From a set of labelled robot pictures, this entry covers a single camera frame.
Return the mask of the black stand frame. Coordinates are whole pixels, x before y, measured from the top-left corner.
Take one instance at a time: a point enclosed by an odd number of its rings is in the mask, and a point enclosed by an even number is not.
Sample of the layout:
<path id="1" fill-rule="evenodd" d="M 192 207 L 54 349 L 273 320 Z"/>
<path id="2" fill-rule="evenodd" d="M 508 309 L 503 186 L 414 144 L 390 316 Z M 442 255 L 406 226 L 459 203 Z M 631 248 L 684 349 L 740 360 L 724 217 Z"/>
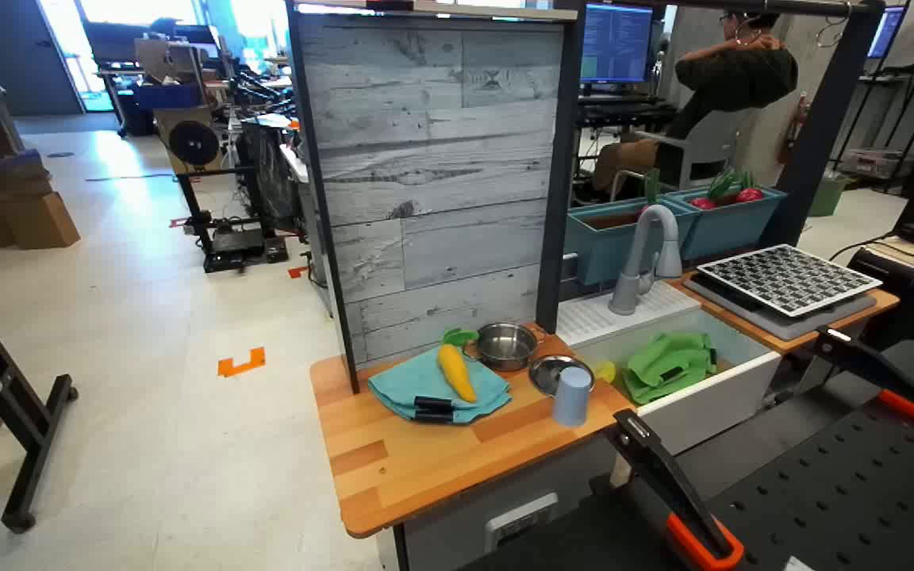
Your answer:
<path id="1" fill-rule="evenodd" d="M 26 452 L 0 515 L 0 524 L 11 534 L 29 534 L 35 528 L 31 500 L 40 495 L 41 471 L 51 456 L 63 413 L 77 399 L 81 389 L 70 376 L 58 376 L 51 395 L 40 397 L 16 360 L 0 344 L 0 423 Z"/>

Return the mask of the light blue plastic cup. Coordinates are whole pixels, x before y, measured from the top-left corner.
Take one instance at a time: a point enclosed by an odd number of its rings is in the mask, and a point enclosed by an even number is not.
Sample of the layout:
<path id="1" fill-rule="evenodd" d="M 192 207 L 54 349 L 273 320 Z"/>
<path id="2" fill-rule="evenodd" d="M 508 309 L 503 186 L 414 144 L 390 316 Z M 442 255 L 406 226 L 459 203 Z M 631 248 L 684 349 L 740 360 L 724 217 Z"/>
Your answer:
<path id="1" fill-rule="evenodd" d="M 581 424 L 588 419 L 588 399 L 592 399 L 592 370 L 566 369 L 556 388 L 556 423 Z"/>

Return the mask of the black small clip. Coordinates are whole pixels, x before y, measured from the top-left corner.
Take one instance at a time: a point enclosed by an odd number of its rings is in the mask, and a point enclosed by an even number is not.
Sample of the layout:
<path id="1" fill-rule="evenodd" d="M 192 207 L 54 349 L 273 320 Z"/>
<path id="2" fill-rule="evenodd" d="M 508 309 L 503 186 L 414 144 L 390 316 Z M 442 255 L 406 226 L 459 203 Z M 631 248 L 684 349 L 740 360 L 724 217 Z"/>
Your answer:
<path id="1" fill-rule="evenodd" d="M 455 403 L 452 399 L 438 399 L 438 397 L 416 397 L 416 411 L 455 413 Z"/>

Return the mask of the black orange clamp far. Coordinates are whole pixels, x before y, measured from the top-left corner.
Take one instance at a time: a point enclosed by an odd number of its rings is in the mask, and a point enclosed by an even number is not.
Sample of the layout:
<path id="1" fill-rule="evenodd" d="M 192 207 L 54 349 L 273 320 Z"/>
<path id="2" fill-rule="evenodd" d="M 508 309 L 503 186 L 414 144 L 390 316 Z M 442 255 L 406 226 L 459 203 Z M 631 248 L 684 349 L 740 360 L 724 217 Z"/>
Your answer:
<path id="1" fill-rule="evenodd" d="M 854 338 L 819 328 L 814 351 L 840 370 L 857 376 L 876 388 L 876 403 L 914 423 L 914 382 L 884 351 L 857 344 Z"/>

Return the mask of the black orange clamp near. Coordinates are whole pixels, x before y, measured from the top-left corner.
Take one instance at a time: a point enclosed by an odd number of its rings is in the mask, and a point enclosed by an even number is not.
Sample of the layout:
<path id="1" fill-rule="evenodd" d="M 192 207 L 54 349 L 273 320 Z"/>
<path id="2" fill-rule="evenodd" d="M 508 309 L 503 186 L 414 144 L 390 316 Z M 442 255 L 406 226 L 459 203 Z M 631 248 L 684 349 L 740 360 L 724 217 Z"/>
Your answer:
<path id="1" fill-rule="evenodd" d="M 712 515 L 662 434 L 634 411 L 612 417 L 610 442 L 667 504 L 664 535 L 675 560 L 688 571 L 740 571 L 747 545 Z"/>

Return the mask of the white toy sink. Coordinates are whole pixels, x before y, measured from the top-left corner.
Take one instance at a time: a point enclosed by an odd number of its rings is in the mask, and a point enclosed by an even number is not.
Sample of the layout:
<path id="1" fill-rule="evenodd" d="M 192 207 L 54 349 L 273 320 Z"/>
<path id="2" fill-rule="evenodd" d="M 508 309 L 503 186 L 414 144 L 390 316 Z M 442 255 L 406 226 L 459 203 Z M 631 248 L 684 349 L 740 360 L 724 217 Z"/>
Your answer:
<path id="1" fill-rule="evenodd" d="M 754 419 L 781 364 L 774 349 L 667 284 L 630 316 L 612 313 L 607 294 L 563 302 L 556 332 L 672 455 Z"/>

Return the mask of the teal storage bin left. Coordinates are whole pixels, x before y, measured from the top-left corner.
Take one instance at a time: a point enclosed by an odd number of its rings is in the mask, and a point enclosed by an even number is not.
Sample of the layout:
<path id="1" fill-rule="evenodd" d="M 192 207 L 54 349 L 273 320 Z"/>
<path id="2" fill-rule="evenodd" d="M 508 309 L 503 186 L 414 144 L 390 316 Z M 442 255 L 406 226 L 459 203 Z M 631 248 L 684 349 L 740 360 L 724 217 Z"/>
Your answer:
<path id="1" fill-rule="evenodd" d="M 646 200 L 574 207 L 566 221 L 566 250 L 579 256 L 579 284 L 607 289 L 627 269 Z"/>

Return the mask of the cardboard box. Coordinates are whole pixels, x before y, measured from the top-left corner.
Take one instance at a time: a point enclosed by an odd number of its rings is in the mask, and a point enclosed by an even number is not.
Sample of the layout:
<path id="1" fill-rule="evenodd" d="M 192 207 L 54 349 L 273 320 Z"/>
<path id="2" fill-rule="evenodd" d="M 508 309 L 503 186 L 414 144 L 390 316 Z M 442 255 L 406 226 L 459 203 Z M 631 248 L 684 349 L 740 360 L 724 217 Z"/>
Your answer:
<path id="1" fill-rule="evenodd" d="M 0 248 L 70 248 L 81 228 L 35 148 L 0 159 Z"/>

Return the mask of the grey toy faucet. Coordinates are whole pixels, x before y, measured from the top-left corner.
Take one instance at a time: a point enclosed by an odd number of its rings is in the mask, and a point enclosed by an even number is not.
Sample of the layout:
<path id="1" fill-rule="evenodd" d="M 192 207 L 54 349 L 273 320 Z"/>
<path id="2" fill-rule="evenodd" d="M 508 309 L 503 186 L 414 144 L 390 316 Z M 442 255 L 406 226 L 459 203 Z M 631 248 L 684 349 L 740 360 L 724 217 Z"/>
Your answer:
<path id="1" fill-rule="evenodd" d="M 630 316 L 658 281 L 672 281 L 680 272 L 684 255 L 675 217 L 662 203 L 646 207 L 610 311 Z"/>

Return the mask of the checkerboard calibration board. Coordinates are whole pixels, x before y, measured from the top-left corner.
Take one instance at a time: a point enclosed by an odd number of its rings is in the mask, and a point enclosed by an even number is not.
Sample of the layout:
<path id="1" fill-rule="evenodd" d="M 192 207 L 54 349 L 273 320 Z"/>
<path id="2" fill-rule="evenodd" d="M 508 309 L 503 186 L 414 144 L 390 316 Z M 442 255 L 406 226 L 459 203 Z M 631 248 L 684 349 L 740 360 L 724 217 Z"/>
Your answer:
<path id="1" fill-rule="evenodd" d="M 876 289 L 873 276 L 790 245 L 709 262 L 697 281 L 781 316 L 808 316 Z"/>

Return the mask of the teal cloth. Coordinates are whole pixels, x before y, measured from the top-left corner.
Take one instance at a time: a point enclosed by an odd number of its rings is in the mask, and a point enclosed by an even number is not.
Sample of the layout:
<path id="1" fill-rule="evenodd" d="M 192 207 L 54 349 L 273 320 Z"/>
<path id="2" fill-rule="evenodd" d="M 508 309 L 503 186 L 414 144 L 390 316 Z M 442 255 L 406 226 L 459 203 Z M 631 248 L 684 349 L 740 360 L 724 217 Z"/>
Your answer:
<path id="1" fill-rule="evenodd" d="M 411 423 L 442 423 L 442 424 L 469 424 L 482 417 L 493 417 L 512 403 L 512 388 L 503 376 L 497 376 L 490 364 L 480 360 L 466 355 L 466 369 L 478 388 L 478 403 L 462 399 L 442 369 L 438 369 L 438 351 L 426 349 L 381 376 L 372 377 L 372 395 L 375 399 L 411 419 Z M 416 411 L 416 397 L 438 397 L 452 399 L 455 413 L 429 413 Z"/>

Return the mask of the yellow toy corn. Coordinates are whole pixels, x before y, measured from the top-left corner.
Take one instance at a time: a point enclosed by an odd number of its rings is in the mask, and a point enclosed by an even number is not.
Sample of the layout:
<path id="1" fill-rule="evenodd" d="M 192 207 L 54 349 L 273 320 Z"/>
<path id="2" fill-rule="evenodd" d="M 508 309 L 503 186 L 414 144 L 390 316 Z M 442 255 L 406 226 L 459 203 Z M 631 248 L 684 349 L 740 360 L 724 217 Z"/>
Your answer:
<path id="1" fill-rule="evenodd" d="M 462 346 L 445 344 L 438 349 L 438 369 L 462 399 L 478 403 L 478 388 Z"/>

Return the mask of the red toy radish left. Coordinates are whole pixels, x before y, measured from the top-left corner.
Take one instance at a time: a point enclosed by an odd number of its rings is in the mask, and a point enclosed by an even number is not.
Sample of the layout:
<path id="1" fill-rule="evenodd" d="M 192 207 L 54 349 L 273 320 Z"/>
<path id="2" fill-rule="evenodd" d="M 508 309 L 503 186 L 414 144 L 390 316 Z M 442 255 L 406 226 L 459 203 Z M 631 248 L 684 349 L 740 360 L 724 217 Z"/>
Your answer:
<path id="1" fill-rule="evenodd" d="M 747 182 L 742 172 L 727 172 L 712 182 L 712 186 L 693 200 L 697 210 L 717 210 L 733 203 L 758 203 L 761 192 Z"/>

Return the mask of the teal storage bin right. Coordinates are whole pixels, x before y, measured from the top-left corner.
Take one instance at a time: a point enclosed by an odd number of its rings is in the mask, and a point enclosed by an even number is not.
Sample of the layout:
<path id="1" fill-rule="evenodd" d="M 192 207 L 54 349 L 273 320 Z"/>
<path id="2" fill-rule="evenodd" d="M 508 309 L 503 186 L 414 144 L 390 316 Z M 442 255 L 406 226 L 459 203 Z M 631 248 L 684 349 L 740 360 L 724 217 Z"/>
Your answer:
<path id="1" fill-rule="evenodd" d="M 697 200 L 700 192 L 672 192 L 662 198 L 662 203 L 675 214 L 685 265 L 755 248 L 774 210 L 783 203 L 783 194 L 766 192 L 754 203 L 724 203 L 713 210 L 700 210 Z"/>

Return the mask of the black perforated board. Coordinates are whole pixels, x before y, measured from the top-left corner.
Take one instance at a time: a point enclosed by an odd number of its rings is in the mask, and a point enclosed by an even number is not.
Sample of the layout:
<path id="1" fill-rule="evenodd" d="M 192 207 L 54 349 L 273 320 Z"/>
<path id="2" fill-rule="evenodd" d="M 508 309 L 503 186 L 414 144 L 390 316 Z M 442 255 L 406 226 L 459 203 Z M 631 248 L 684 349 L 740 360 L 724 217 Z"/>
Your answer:
<path id="1" fill-rule="evenodd" d="M 914 423 L 861 411 L 712 500 L 742 571 L 914 571 Z"/>

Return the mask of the wood-pattern backdrop panel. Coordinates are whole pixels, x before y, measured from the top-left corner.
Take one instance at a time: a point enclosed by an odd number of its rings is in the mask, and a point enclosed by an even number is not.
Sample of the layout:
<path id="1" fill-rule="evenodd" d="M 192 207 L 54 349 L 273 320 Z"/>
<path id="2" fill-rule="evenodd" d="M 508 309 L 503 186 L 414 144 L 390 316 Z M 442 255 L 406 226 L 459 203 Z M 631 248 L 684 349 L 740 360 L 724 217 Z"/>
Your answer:
<path id="1" fill-rule="evenodd" d="M 300 7 L 291 47 L 345 364 L 529 324 L 567 27 Z"/>

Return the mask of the teal storage bin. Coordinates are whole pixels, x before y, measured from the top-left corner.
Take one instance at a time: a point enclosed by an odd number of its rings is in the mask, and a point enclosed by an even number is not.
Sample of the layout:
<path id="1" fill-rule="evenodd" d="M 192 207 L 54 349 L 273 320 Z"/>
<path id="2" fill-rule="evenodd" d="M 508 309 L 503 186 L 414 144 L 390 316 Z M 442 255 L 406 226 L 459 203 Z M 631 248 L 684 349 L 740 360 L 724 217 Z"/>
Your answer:
<path id="1" fill-rule="evenodd" d="M 662 198 L 662 203 L 675 214 L 685 265 L 755 248 L 774 210 L 783 203 L 783 194 L 766 192 L 754 203 L 724 203 L 713 210 L 700 210 L 697 200 L 700 192 L 672 192 Z"/>
<path id="2" fill-rule="evenodd" d="M 607 289 L 627 269 L 646 200 L 574 207 L 566 221 L 566 250 L 579 256 L 579 284 Z"/>

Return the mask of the green cloth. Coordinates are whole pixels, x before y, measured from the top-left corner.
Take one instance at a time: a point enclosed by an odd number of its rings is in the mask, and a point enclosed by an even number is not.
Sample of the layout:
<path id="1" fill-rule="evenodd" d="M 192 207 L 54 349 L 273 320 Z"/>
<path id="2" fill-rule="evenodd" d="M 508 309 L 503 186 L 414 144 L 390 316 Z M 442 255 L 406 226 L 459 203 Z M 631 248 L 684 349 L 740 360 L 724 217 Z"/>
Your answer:
<path id="1" fill-rule="evenodd" d="M 627 389 L 634 403 L 655 403 L 685 389 L 717 369 L 717 349 L 709 332 L 658 332 L 627 360 Z"/>

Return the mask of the seated person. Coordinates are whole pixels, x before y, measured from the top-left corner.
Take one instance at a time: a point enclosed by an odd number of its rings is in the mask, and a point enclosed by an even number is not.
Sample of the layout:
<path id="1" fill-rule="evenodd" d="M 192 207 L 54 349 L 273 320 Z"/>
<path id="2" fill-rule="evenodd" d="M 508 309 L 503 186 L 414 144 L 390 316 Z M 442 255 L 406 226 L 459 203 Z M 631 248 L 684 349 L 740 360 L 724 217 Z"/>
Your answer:
<path id="1" fill-rule="evenodd" d="M 778 12 L 727 11 L 724 37 L 675 62 L 675 79 L 693 99 L 667 126 L 671 136 L 685 140 L 713 110 L 766 108 L 796 88 L 801 63 L 774 24 Z"/>

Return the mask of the black orange clamp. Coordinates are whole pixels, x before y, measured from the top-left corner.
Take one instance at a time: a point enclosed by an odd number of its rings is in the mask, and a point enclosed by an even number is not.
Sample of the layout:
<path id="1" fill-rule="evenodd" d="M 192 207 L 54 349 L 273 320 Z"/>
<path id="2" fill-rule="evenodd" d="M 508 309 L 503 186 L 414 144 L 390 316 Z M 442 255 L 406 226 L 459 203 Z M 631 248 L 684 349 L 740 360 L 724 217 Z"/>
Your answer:
<path id="1" fill-rule="evenodd" d="M 612 417 L 610 442 L 667 504 L 664 535 L 675 560 L 688 571 L 740 571 L 747 545 L 712 515 L 662 434 L 634 411 Z"/>
<path id="2" fill-rule="evenodd" d="M 876 403 L 914 423 L 914 382 L 884 351 L 857 344 L 854 338 L 819 328 L 814 351 L 840 370 L 857 376 L 876 388 Z"/>

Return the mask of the silver metal pot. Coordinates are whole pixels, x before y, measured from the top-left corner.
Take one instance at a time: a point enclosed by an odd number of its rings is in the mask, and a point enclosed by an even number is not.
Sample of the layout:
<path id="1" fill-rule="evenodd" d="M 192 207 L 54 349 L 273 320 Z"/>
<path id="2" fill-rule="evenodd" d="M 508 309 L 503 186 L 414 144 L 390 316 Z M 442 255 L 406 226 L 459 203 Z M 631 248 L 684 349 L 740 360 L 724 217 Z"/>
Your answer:
<path id="1" fill-rule="evenodd" d="M 537 349 L 537 338 L 525 324 L 493 320 L 480 328 L 478 355 L 490 369 L 525 369 Z"/>

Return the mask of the computer monitor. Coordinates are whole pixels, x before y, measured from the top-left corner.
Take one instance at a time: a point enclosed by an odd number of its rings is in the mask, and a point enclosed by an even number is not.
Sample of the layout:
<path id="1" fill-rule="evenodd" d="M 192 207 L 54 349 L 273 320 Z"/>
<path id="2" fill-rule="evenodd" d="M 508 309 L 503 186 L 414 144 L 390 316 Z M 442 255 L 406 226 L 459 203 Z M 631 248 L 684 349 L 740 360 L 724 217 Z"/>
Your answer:
<path id="1" fill-rule="evenodd" d="M 581 82 L 643 86 L 648 79 L 655 12 L 592 2 L 585 11 Z"/>

